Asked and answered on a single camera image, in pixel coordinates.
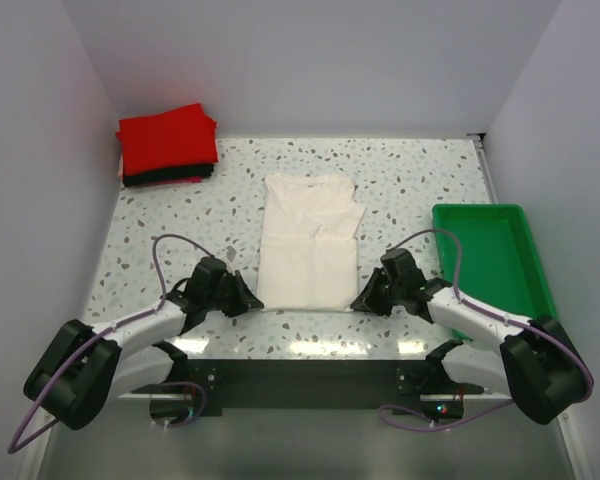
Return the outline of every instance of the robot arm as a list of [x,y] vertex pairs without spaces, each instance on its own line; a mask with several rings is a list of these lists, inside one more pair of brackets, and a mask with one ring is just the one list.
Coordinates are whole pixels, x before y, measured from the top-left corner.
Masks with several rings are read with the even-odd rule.
[[[510,314],[463,293],[460,300],[449,282],[426,280],[405,249],[391,250],[380,261],[382,268],[374,270],[351,308],[389,315],[394,306],[402,305],[412,315],[458,329],[489,348],[480,351],[457,341],[445,344],[447,348],[437,361],[452,381],[510,394],[516,405],[540,424],[549,423],[569,405],[585,398],[586,380],[573,361],[579,354],[558,320]],[[505,323],[494,317],[503,318]],[[547,334],[572,355],[509,321]]]
[[[185,284],[184,291],[179,287]],[[120,320],[85,325],[65,323],[25,382],[24,393],[36,400],[51,377],[81,345],[113,327],[58,378],[41,406],[73,430],[87,425],[108,399],[142,386],[185,378],[186,355],[165,338],[179,336],[220,310],[234,317],[263,308],[239,272],[224,262],[204,257],[191,278],[168,293],[164,306],[141,321],[119,326]]]

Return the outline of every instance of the white t-shirt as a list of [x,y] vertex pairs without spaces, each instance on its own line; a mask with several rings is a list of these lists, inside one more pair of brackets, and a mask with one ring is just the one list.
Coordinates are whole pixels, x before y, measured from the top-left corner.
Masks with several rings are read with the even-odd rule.
[[347,311],[358,295],[354,239],[364,207],[349,177],[265,179],[257,296],[265,310]]

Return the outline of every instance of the green container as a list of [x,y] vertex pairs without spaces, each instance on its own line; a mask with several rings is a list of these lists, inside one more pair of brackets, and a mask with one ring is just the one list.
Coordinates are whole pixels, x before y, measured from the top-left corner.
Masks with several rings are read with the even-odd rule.
[[[521,207],[439,204],[433,207],[433,226],[453,232],[462,244],[459,286],[467,295],[519,315],[557,317]],[[440,233],[436,241],[443,276],[453,281],[455,243]]]

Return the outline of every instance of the stack of folded clothes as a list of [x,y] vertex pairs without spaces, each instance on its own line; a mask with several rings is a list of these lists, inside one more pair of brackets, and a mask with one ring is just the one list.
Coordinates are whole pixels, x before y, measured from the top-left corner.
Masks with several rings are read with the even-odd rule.
[[199,103],[119,123],[118,175],[125,187],[200,182],[213,173],[216,122]]

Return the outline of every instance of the terrazzo tabletop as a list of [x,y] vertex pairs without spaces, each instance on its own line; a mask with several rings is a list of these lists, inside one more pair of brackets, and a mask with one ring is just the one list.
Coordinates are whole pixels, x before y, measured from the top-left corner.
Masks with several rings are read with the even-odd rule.
[[[489,203],[470,140],[219,139],[212,178],[120,191],[84,318],[120,318],[156,301],[152,238],[178,233],[218,255],[232,256],[252,292],[265,205],[264,176],[275,171],[340,174],[356,183],[366,207],[357,231],[358,289],[385,249],[430,228],[436,203]],[[440,274],[435,238],[408,247],[427,276]],[[165,239],[159,260],[167,286],[191,275],[200,252]],[[363,313],[253,312],[231,319],[219,312],[172,342],[191,358],[422,359],[450,338],[439,325],[394,308],[389,318]]]

